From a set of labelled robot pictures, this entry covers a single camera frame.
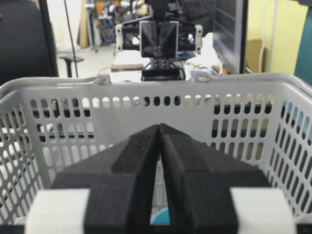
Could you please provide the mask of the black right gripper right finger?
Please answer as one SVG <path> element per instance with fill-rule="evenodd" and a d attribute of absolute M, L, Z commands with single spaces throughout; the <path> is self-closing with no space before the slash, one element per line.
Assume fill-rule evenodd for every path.
<path fill-rule="evenodd" d="M 256 166 L 169 125 L 159 132 L 172 223 L 193 234 L 296 233 L 283 192 Z"/>

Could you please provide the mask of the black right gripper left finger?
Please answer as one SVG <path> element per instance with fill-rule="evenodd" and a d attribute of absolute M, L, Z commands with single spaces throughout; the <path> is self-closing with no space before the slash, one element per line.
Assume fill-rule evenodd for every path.
<path fill-rule="evenodd" d="M 159 126 L 57 173 L 37 193 L 27 234 L 127 234 L 149 226 L 159 148 Z"/>

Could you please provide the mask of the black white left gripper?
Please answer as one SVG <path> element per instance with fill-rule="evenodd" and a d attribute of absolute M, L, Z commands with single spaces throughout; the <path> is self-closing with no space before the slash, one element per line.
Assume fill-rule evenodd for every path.
<path fill-rule="evenodd" d="M 185 80 L 175 64 L 179 52 L 201 53 L 203 27 L 180 20 L 132 20 L 115 27 L 117 51 L 139 51 L 150 62 L 141 69 L 142 81 Z"/>

